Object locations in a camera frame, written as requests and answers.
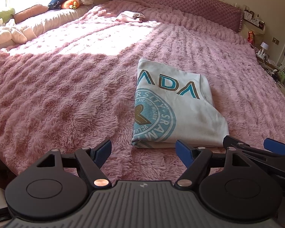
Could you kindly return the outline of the orange plush toy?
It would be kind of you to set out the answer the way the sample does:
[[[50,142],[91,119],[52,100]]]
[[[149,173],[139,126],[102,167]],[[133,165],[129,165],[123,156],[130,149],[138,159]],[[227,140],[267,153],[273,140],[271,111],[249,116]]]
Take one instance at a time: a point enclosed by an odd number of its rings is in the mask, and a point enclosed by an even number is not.
[[[77,9],[80,6],[79,0],[66,0],[62,3],[61,9]]]

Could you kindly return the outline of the white printed sweatshirt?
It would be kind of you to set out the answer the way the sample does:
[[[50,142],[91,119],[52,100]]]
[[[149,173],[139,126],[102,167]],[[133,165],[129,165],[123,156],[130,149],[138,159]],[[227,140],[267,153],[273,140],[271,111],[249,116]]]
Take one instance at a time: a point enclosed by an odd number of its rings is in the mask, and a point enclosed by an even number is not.
[[[222,147],[227,135],[226,119],[215,108],[204,75],[143,58],[138,61],[133,146],[173,148],[183,140]]]

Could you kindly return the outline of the white table lamp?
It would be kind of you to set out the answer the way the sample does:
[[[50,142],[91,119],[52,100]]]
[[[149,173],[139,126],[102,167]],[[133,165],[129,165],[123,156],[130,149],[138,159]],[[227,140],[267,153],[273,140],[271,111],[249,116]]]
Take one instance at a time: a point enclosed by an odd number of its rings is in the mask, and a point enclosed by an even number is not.
[[[265,56],[266,51],[269,49],[269,45],[265,42],[262,42],[260,45],[260,50],[258,51],[257,55],[260,58],[263,58]]]

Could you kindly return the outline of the small pink folded garment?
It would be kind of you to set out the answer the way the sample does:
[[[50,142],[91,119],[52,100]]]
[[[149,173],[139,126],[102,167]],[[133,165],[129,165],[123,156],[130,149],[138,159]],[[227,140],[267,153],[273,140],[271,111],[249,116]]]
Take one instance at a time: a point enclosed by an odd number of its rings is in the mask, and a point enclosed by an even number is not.
[[[120,22],[142,22],[146,19],[142,12],[123,11],[117,16],[117,21]]]

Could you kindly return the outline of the pink plush pillows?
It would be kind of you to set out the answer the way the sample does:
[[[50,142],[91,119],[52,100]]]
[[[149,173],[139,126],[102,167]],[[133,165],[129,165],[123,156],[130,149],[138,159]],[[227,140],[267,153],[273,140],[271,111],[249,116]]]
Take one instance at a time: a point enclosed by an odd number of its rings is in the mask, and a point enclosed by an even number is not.
[[[16,25],[14,19],[4,23],[3,19],[0,18],[0,49],[22,45],[36,38],[37,36],[31,27]]]

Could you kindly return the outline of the green plush toy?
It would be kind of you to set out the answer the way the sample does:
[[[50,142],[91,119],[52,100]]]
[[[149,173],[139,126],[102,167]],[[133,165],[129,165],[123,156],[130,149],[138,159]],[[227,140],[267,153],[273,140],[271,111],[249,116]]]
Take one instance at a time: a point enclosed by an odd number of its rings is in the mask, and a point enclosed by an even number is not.
[[[14,8],[1,11],[0,12],[0,19],[2,19],[4,23],[7,23],[14,16],[14,14],[15,14]]]

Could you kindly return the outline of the red snack bag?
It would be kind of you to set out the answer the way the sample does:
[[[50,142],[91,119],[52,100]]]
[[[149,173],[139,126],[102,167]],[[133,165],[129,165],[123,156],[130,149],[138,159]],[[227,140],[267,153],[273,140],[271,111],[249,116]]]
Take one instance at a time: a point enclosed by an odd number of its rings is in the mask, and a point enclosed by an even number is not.
[[[250,43],[252,46],[255,45],[255,34],[253,31],[248,32],[247,42]]]

